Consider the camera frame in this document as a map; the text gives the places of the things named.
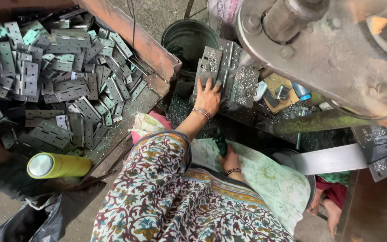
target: pink fabric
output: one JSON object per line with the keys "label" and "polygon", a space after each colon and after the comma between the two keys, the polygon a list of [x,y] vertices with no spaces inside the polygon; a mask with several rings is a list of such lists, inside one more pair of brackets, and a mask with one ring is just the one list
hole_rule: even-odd
{"label": "pink fabric", "polygon": [[[172,123],[165,116],[159,115],[155,111],[150,111],[149,115],[156,118],[159,121],[159,123],[163,124],[164,127],[167,128],[168,130],[172,130]],[[132,135],[132,143],[134,145],[137,144],[137,142],[141,139],[141,136],[135,131],[131,131],[131,135]]]}

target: green cloth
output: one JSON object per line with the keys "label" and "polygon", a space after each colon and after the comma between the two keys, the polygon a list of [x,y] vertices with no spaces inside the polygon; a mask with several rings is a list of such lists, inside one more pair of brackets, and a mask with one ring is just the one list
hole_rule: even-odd
{"label": "green cloth", "polygon": [[341,171],[325,174],[317,174],[322,179],[330,183],[341,183],[345,186],[349,186],[350,171]]}

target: metal bucket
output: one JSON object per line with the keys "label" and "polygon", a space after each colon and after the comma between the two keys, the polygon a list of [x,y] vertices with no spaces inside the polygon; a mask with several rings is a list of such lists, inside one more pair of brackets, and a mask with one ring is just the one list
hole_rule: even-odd
{"label": "metal bucket", "polygon": [[179,58],[183,65],[180,77],[194,80],[198,59],[206,46],[218,49],[217,34],[209,26],[196,20],[179,20],[169,25],[162,35],[161,45]]}

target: woman's hand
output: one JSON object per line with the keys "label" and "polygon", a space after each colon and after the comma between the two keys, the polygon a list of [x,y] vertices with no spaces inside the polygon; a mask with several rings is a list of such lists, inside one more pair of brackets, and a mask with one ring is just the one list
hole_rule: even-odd
{"label": "woman's hand", "polygon": [[238,155],[232,149],[232,146],[228,144],[228,152],[226,157],[221,160],[223,171],[227,173],[232,168],[239,168],[240,162],[238,161]]}
{"label": "woman's hand", "polygon": [[212,88],[212,78],[207,80],[205,90],[202,90],[201,78],[197,80],[197,94],[195,101],[195,108],[200,108],[206,111],[211,117],[214,117],[219,111],[221,93],[219,92],[220,83]]}

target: dark red fabric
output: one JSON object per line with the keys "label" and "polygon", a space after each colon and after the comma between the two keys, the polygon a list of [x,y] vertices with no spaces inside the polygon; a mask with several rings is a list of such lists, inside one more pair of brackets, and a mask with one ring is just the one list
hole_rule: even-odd
{"label": "dark red fabric", "polygon": [[323,194],[333,201],[339,208],[343,209],[346,199],[347,187],[341,183],[330,183],[320,176],[316,176],[316,188],[323,190]]}

